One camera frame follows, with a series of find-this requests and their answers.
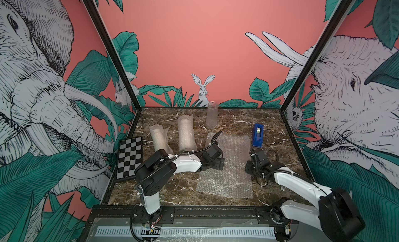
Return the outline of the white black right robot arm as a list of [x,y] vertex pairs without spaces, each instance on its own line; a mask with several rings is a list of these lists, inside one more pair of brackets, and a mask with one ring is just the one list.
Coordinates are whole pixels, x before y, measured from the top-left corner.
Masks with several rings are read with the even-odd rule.
[[331,189],[315,183],[289,169],[279,161],[270,161],[261,148],[250,149],[245,171],[287,188],[308,201],[301,204],[289,198],[274,202],[269,218],[279,228],[276,239],[285,242],[292,238],[291,225],[297,221],[322,231],[333,242],[350,242],[366,223],[350,194],[344,189]]

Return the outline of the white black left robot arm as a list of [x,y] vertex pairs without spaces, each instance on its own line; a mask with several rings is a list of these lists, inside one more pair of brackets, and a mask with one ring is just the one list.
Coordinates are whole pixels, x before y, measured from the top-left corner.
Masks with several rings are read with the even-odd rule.
[[221,134],[222,131],[218,131],[207,147],[197,151],[185,149],[178,154],[168,154],[165,149],[159,149],[135,169],[135,190],[147,224],[154,225],[161,220],[160,191],[173,175],[223,169],[223,151],[217,142]]

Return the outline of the bubble wrap pile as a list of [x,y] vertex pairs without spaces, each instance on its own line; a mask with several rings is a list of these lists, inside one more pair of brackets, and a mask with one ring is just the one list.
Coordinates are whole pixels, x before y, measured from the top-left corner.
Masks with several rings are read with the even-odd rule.
[[178,118],[179,150],[196,151],[193,116],[183,115]]

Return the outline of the bubble wrap sheet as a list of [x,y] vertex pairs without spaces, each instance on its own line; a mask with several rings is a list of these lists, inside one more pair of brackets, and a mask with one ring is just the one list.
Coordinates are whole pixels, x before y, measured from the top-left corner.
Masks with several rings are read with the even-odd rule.
[[173,154],[173,150],[168,144],[169,128],[164,129],[162,125],[153,125],[149,128],[153,140],[154,151],[163,149],[167,154]]
[[250,159],[249,136],[221,134],[217,142],[225,159],[223,169],[201,172],[196,191],[226,198],[251,199],[251,176],[245,172],[246,163]]

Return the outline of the clear textured glass vase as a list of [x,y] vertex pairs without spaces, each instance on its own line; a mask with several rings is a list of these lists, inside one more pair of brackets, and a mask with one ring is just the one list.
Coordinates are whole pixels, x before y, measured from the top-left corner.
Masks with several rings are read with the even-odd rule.
[[206,126],[208,129],[214,129],[218,123],[218,104],[211,101],[207,106]]

